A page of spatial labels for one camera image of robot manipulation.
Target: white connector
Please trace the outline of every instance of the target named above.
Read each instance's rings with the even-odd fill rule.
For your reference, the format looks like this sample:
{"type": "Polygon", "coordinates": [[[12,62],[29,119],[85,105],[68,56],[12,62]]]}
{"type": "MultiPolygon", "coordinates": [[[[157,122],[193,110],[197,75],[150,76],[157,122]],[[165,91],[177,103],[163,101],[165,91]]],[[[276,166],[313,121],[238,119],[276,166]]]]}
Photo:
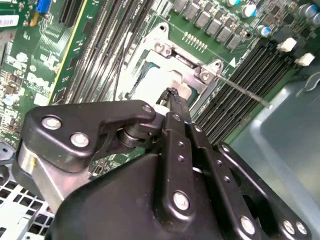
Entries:
{"type": "Polygon", "coordinates": [[[278,44],[276,49],[278,49],[280,52],[288,53],[292,51],[296,44],[297,41],[294,40],[292,37],[289,37],[284,42],[278,44]]]}
{"type": "Polygon", "coordinates": [[[314,59],[315,56],[312,53],[308,52],[302,57],[296,59],[294,62],[300,66],[306,67],[309,66],[314,59]]]}

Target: barcode label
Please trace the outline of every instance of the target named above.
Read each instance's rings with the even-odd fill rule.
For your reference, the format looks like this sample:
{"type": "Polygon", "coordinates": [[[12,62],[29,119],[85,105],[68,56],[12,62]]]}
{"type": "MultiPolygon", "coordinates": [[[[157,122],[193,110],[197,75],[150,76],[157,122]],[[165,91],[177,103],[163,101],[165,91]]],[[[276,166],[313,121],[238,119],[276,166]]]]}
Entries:
{"type": "Polygon", "coordinates": [[[15,27],[18,25],[19,15],[2,15],[0,16],[0,28],[15,27]]]}

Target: capacitor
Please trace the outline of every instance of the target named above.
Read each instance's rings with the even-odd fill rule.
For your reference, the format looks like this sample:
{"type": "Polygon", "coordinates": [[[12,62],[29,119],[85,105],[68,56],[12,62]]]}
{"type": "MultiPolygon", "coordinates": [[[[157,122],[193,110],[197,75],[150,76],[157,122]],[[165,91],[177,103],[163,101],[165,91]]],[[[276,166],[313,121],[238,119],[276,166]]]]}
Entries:
{"type": "Polygon", "coordinates": [[[254,4],[244,5],[241,9],[241,14],[244,18],[254,17],[257,14],[257,6],[254,4]]]}
{"type": "Polygon", "coordinates": [[[257,27],[257,32],[260,36],[266,38],[270,35],[271,29],[268,26],[260,25],[257,27]]]}
{"type": "Polygon", "coordinates": [[[320,26],[320,13],[317,13],[313,18],[310,18],[309,22],[315,26],[320,26]]]}
{"type": "Polygon", "coordinates": [[[226,4],[229,7],[233,7],[235,5],[238,5],[241,2],[241,0],[226,0],[226,4]]]}
{"type": "Polygon", "coordinates": [[[299,8],[299,14],[302,17],[312,18],[317,14],[318,7],[314,4],[304,4],[299,8]]]}

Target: motherboard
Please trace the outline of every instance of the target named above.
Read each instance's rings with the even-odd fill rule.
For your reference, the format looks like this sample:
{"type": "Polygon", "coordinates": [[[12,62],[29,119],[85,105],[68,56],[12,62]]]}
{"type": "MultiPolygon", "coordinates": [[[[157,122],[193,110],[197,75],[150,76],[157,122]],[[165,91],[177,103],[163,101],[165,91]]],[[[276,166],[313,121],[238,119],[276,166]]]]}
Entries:
{"type": "MultiPolygon", "coordinates": [[[[167,87],[213,145],[230,143],[264,106],[227,81],[269,101],[320,48],[309,0],[6,0],[0,9],[0,137],[13,147],[34,107],[154,105],[167,87]]],[[[143,152],[99,160],[93,172],[143,152]]]]}

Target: silver screw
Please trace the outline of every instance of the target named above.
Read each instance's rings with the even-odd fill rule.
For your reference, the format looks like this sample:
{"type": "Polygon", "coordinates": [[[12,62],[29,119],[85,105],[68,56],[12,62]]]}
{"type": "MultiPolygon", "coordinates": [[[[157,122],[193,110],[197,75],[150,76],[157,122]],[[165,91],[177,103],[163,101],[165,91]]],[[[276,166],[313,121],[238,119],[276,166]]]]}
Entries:
{"type": "Polygon", "coordinates": [[[52,116],[48,116],[44,118],[41,123],[46,129],[50,129],[50,130],[57,130],[61,128],[61,125],[62,125],[59,119],[52,116]]]}
{"type": "Polygon", "coordinates": [[[184,211],[189,208],[189,200],[187,196],[184,195],[182,192],[176,191],[173,194],[173,201],[177,208],[180,210],[184,211]]]}
{"type": "Polygon", "coordinates": [[[308,233],[307,229],[305,228],[305,226],[301,222],[297,221],[296,222],[296,227],[298,228],[300,233],[302,233],[304,235],[307,235],[307,233],[308,233]]]}
{"type": "Polygon", "coordinates": [[[151,112],[152,112],[151,107],[148,106],[148,105],[143,105],[143,106],[142,106],[142,109],[145,110],[147,113],[151,113],[151,112]]]}
{"type": "Polygon", "coordinates": [[[71,143],[79,148],[84,148],[89,145],[89,138],[83,133],[75,133],[70,138],[71,143]]]}
{"type": "Polygon", "coordinates": [[[201,127],[199,127],[198,125],[194,125],[194,128],[197,132],[202,132],[201,127]]]}
{"type": "Polygon", "coordinates": [[[290,234],[292,234],[292,235],[294,235],[294,234],[296,233],[296,231],[295,231],[295,229],[294,229],[294,226],[292,226],[292,224],[291,224],[289,221],[284,220],[284,221],[283,221],[283,226],[284,226],[285,230],[286,230],[288,233],[290,233],[290,234]]]}
{"type": "Polygon", "coordinates": [[[255,234],[256,230],[255,230],[255,226],[254,224],[250,221],[249,218],[247,218],[246,216],[242,216],[240,218],[240,222],[241,225],[243,227],[243,229],[250,235],[255,234]]]}
{"type": "Polygon", "coordinates": [[[181,118],[179,117],[178,114],[174,114],[174,115],[173,115],[173,118],[174,118],[175,120],[177,120],[177,121],[180,121],[180,120],[181,120],[181,118]]]}

